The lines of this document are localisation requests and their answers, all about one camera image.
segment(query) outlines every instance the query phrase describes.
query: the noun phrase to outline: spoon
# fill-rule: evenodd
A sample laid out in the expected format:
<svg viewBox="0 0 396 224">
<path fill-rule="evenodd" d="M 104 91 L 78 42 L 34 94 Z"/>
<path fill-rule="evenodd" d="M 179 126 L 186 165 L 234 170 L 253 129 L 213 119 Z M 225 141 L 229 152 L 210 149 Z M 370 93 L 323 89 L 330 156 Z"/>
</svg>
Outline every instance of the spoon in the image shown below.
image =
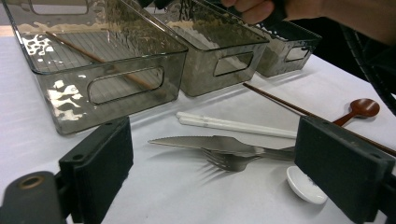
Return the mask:
<svg viewBox="0 0 396 224">
<path fill-rule="evenodd" d="M 379 104 L 371 99 L 359 99 L 350 103 L 350 112 L 333 123 L 342 127 L 354 117 L 370 118 L 378 114 Z"/>
</svg>

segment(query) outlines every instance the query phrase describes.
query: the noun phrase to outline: hand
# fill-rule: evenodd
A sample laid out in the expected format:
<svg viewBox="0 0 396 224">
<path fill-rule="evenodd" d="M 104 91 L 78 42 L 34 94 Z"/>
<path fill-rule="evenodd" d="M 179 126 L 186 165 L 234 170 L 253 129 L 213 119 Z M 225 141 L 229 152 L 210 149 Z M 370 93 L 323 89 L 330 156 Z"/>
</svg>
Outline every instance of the hand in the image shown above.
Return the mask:
<svg viewBox="0 0 396 224">
<path fill-rule="evenodd" d="M 274 10 L 271 0 L 221 0 L 225 7 L 234 6 L 242 12 L 242 20 L 255 24 L 265 20 Z M 320 17 L 321 0 L 285 0 L 287 21 Z"/>
</svg>

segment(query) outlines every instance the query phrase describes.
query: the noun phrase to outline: metal fork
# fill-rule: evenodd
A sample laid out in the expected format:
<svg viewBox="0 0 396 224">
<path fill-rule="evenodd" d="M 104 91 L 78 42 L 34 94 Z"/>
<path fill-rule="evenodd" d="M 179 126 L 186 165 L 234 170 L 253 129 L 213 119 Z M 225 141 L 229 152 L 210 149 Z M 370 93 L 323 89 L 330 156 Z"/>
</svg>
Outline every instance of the metal fork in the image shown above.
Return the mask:
<svg viewBox="0 0 396 224">
<path fill-rule="evenodd" d="M 262 159 L 261 156 L 236 156 L 234 154 L 222 154 L 203 149 L 207 161 L 226 172 L 241 172 L 247 168 L 251 161 Z"/>
</svg>

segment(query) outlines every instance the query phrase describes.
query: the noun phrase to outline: metal knife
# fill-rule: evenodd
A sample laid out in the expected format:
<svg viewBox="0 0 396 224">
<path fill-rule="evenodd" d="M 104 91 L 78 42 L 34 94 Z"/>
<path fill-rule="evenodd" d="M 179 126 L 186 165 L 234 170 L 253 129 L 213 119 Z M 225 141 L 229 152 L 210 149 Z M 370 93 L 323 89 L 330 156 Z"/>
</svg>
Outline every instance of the metal knife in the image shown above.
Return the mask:
<svg viewBox="0 0 396 224">
<path fill-rule="evenodd" d="M 285 161 L 294 161 L 295 158 L 294 147 L 285 147 L 282 149 L 256 147 L 242 143 L 229 136 L 173 136 L 149 140 L 148 142 L 171 147 L 207 149 L 218 153 L 239 156 L 257 155 Z"/>
</svg>

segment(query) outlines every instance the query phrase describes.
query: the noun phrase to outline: white table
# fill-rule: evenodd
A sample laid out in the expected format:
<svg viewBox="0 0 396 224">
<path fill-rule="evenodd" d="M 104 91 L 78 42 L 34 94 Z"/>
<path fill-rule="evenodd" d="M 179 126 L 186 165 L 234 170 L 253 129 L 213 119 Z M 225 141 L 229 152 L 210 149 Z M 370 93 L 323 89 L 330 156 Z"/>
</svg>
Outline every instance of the white table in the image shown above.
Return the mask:
<svg viewBox="0 0 396 224">
<path fill-rule="evenodd" d="M 16 178 L 37 171 L 59 171 L 58 160 L 92 130 L 73 136 L 55 132 L 50 112 L 14 36 L 0 37 L 0 198 Z M 396 118 L 370 84 L 311 56 L 302 71 L 249 82 L 328 120 L 343 116 L 349 103 L 372 98 L 381 105 L 371 119 L 346 128 L 396 148 Z M 248 144 L 281 148 L 294 140 L 235 133 L 178 123 L 177 111 L 297 131 L 299 116 L 242 85 L 188 98 L 130 116 L 134 166 L 104 223 L 351 223 L 336 205 L 307 203 L 286 180 L 292 162 L 252 162 L 244 172 L 224 173 L 199 150 L 163 147 L 148 140 L 175 135 L 229 135 Z M 375 223 L 384 223 L 378 214 Z"/>
</svg>

